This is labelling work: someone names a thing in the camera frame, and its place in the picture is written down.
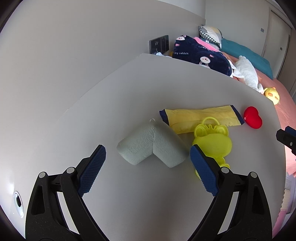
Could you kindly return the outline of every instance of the pink bedsheet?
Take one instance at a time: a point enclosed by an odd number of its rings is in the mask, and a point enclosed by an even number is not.
[[[237,58],[230,56],[230,60],[235,63]],[[281,128],[285,129],[286,126],[290,126],[296,129],[296,105],[292,100],[289,92],[283,86],[281,82],[277,79],[271,80],[265,74],[256,69],[258,76],[261,77],[261,84],[263,88],[275,87],[279,96],[280,104],[275,105],[276,112],[279,117]],[[294,174],[296,177],[296,161],[295,156],[292,154],[291,150],[285,146],[286,151],[286,170],[289,175]]]

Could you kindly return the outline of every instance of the silver screw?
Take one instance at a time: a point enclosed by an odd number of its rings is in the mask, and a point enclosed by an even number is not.
[[[223,173],[229,173],[229,169],[228,169],[227,167],[222,167],[222,168],[221,168],[221,171],[222,171]]]
[[[73,173],[74,172],[74,167],[69,167],[68,169],[67,169],[67,173]]]
[[[257,174],[255,172],[251,172],[251,177],[256,178]]]
[[[44,177],[45,177],[45,172],[41,172],[41,173],[39,173],[39,177],[40,177],[40,178],[44,178]]]

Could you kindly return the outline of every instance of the pillow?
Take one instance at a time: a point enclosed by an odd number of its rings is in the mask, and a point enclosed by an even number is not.
[[[219,47],[218,44],[212,43],[212,42],[210,42],[210,41],[208,41],[208,40],[207,40],[207,42],[206,42],[206,40],[205,40],[204,38],[202,38],[202,37],[199,37],[199,39],[200,39],[201,41],[203,41],[203,42],[205,42],[205,43],[211,45],[214,49],[220,51],[220,47]]]
[[[215,51],[215,52],[220,52],[219,51],[219,48],[217,49],[217,48],[214,48],[213,46],[212,46],[212,44],[210,44],[210,43],[207,43],[207,42],[205,42],[205,41],[202,41],[200,38],[198,38],[198,37],[194,37],[194,39],[196,40],[196,42],[198,42],[200,45],[202,45],[202,46],[204,46],[205,48],[207,48],[207,49],[209,49],[209,50],[212,50],[212,51]]]
[[[254,53],[249,48],[236,42],[222,39],[221,52],[225,52],[235,58],[238,58],[240,55],[245,56],[256,69],[266,74],[272,80],[274,79],[269,61],[262,58],[259,54]]]
[[[247,86],[261,92],[262,85],[258,83],[258,76],[255,68],[245,56],[239,56],[239,60],[234,64],[237,70],[244,76]]]
[[[211,26],[199,26],[199,32],[201,37],[205,40],[218,44],[220,48],[222,48],[222,33],[219,29],[211,27]]]
[[[203,47],[188,35],[182,35],[176,39],[173,58],[199,64],[228,76],[232,74],[230,63],[221,52]]]

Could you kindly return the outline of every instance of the blue gripper pad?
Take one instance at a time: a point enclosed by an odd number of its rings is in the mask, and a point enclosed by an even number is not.
[[[288,132],[290,135],[296,137],[296,130],[294,130],[292,127],[287,126],[285,128],[285,131]]]
[[[104,146],[101,146],[79,177],[80,185],[77,192],[80,197],[82,197],[83,194],[88,193],[90,191],[91,186],[94,183],[94,180],[96,179],[99,171],[101,170],[102,165],[105,162],[105,159],[106,149]]]
[[[192,146],[190,149],[190,159],[202,180],[205,189],[216,196],[219,189],[217,186],[217,178],[199,150]]]

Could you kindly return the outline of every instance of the teal pillow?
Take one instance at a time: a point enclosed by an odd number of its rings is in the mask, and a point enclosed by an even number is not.
[[[225,52],[235,58],[239,58],[240,55],[245,56],[252,63],[254,68],[266,74],[272,80],[274,79],[269,61],[261,57],[259,54],[254,53],[249,48],[236,42],[222,39],[222,48],[220,51]]]

